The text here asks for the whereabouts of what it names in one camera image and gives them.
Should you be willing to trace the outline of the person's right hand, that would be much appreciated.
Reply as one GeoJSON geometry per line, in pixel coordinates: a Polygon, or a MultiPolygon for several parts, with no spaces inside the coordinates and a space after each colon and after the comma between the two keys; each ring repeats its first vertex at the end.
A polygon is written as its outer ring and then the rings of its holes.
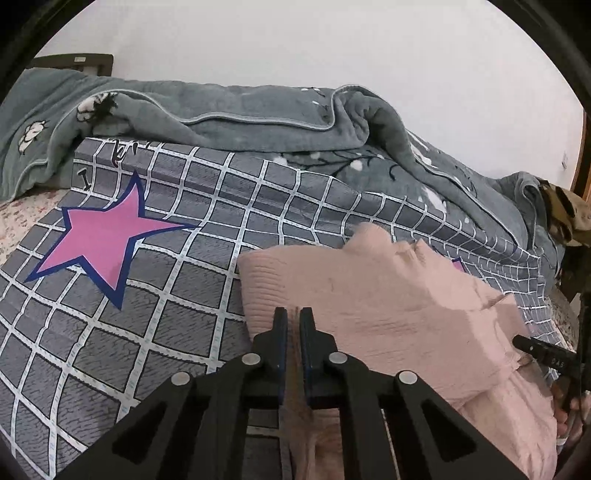
{"type": "Polygon", "coordinates": [[[570,401],[570,410],[566,412],[563,409],[565,405],[565,393],[562,391],[558,382],[554,382],[550,391],[553,396],[552,406],[554,409],[554,417],[557,422],[557,437],[566,438],[567,441],[573,443],[577,442],[582,435],[582,420],[580,418],[580,399],[573,398],[570,401]]]}

